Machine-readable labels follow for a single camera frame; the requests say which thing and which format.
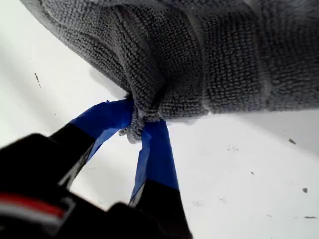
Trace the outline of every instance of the blue painter's tape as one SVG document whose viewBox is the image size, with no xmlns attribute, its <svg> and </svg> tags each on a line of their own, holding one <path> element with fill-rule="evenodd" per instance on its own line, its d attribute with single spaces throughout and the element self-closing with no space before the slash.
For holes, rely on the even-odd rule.
<svg viewBox="0 0 319 239">
<path fill-rule="evenodd" d="M 131 198 L 146 179 L 179 190 L 168 128 L 164 121 L 147 123 L 143 129 L 142 149 Z"/>
<path fill-rule="evenodd" d="M 130 125 L 132 112 L 132 100 L 107 101 L 92 106 L 70 122 L 95 139 L 88 159 L 117 131 Z"/>
</svg>

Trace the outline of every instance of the gray microfiber towel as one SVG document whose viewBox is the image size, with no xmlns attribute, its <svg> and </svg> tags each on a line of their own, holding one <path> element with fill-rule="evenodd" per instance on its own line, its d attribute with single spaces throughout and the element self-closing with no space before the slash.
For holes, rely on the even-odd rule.
<svg viewBox="0 0 319 239">
<path fill-rule="evenodd" d="M 127 133 L 208 112 L 319 106 L 318 0 L 21 0 L 133 97 Z"/>
</svg>

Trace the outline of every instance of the black plastic part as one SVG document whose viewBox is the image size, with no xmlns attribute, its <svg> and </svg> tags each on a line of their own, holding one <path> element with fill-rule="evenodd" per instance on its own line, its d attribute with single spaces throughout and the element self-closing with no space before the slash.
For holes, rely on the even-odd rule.
<svg viewBox="0 0 319 239">
<path fill-rule="evenodd" d="M 166 238 L 192 238 L 179 190 L 146 180 L 129 206 L 156 219 Z"/>
<path fill-rule="evenodd" d="M 179 191 L 165 185 L 148 180 L 130 207 L 115 204 L 107 212 L 70 193 L 93 144 L 94 139 L 68 124 L 50 138 L 33 134 L 0 150 L 0 193 L 25 195 L 69 212 L 53 236 L 39 225 L 0 214 L 0 238 L 192 238 Z"/>
</svg>

